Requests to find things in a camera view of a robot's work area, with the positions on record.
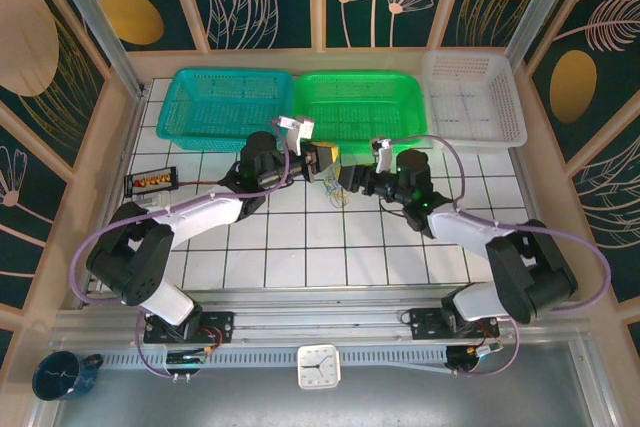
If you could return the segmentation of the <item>white plastic basket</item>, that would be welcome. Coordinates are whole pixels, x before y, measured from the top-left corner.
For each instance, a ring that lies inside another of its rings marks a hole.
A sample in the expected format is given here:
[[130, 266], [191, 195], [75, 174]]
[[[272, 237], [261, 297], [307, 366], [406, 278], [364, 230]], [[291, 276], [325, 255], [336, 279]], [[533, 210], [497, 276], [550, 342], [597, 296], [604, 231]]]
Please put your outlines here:
[[527, 129], [513, 70], [497, 53], [434, 50], [421, 61], [428, 131], [472, 151], [523, 146]]

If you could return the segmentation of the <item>aluminium mounting rail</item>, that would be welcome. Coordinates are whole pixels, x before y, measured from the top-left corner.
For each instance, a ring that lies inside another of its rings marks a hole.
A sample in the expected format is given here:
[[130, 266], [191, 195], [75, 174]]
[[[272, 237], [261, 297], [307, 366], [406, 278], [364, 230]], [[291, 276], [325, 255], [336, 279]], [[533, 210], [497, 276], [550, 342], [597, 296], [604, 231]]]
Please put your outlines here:
[[[238, 347], [332, 343], [407, 343], [408, 326], [400, 315], [437, 307], [450, 285], [253, 288], [193, 291], [206, 311], [235, 315], [232, 343]], [[122, 305], [89, 305], [61, 310], [49, 336], [51, 348], [126, 349], [132, 346], [137, 312]]]

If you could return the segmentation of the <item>green plastic basket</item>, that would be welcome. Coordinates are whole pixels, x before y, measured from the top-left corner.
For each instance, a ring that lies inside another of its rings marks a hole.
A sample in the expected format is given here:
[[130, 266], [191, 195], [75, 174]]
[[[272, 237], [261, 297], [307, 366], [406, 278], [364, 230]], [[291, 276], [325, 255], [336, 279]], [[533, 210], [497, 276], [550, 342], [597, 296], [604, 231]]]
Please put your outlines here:
[[390, 71], [307, 73], [293, 82], [292, 115], [314, 121], [312, 139], [344, 154], [371, 151], [375, 138], [401, 139], [427, 132], [419, 82]]

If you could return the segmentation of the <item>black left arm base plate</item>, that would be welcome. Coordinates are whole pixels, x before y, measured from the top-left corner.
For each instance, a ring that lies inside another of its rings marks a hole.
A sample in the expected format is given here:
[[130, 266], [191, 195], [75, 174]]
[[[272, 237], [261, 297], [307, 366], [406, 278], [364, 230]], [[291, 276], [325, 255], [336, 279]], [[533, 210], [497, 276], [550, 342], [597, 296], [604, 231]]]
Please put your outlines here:
[[234, 331], [233, 312], [196, 312], [182, 324], [172, 326], [156, 315], [145, 320], [145, 344], [230, 343]]

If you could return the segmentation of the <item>teal plastic basket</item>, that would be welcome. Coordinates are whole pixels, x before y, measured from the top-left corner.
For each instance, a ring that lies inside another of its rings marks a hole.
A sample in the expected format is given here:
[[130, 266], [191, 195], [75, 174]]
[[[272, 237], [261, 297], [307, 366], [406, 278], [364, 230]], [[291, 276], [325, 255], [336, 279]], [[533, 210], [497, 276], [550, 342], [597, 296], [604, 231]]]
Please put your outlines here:
[[237, 153], [292, 112], [293, 77], [277, 70], [184, 68], [168, 87], [156, 135], [183, 150]]

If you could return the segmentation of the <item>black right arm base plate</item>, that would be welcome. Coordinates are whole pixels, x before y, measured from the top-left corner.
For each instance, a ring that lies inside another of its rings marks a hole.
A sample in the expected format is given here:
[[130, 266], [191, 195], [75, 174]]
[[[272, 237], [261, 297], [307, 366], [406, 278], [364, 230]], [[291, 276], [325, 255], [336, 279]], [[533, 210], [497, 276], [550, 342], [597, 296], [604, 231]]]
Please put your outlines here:
[[500, 336], [496, 318], [468, 321], [444, 308], [410, 309], [409, 327], [414, 340], [481, 340]]

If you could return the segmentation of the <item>black terminal block yellow plugs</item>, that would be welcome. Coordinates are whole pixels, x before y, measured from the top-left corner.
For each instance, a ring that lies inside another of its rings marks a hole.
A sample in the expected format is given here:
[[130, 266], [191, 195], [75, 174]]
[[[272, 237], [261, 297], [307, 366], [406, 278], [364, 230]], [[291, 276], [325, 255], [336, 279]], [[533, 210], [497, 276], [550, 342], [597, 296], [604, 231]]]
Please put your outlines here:
[[136, 195], [172, 191], [178, 187], [177, 168], [164, 167], [126, 175], [124, 177], [123, 193], [125, 198], [132, 198]]

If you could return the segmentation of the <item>white square clock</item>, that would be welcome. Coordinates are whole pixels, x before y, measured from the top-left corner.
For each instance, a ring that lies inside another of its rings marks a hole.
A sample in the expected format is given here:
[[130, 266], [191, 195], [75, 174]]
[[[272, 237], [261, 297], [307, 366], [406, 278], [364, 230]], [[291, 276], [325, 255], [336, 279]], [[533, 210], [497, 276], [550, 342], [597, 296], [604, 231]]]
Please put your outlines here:
[[298, 385], [303, 390], [331, 389], [341, 381], [340, 355], [334, 345], [301, 346], [296, 360]]

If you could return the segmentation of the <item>dark blue mug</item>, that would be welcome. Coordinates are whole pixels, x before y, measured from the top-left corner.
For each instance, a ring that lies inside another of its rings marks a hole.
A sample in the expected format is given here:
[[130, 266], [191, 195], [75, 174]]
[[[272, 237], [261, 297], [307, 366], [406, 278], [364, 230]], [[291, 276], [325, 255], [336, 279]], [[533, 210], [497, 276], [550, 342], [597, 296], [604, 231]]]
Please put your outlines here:
[[56, 351], [37, 366], [32, 390], [43, 401], [80, 398], [94, 387], [104, 357], [92, 354], [81, 357], [69, 351]]

